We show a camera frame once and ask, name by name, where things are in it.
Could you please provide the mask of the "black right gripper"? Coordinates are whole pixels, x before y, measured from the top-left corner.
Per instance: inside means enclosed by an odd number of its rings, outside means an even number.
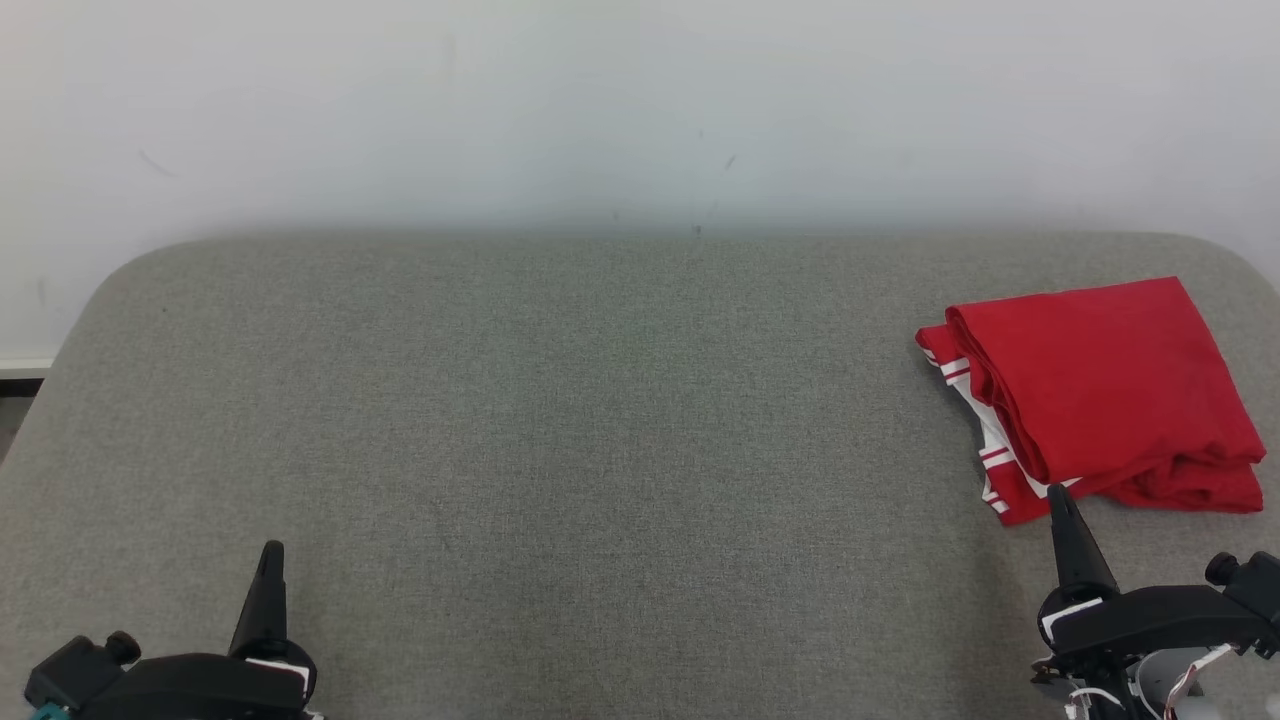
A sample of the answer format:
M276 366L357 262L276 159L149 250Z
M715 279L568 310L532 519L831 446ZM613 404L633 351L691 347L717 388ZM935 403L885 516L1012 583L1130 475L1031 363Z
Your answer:
M1120 592L1076 501L1051 486L1050 533L1057 585L1039 609L1050 655L1036 661L1036 684L1116 676L1162 650L1225 644L1271 656L1271 592L1235 585L1152 585Z

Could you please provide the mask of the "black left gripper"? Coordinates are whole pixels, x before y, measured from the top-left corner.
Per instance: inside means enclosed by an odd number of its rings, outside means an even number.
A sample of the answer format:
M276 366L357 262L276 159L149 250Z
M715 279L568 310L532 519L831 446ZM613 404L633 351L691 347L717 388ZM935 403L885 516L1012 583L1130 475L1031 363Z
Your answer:
M227 656L145 659L84 706L87 719L301 719L303 678L239 659L284 659L285 548L262 547Z

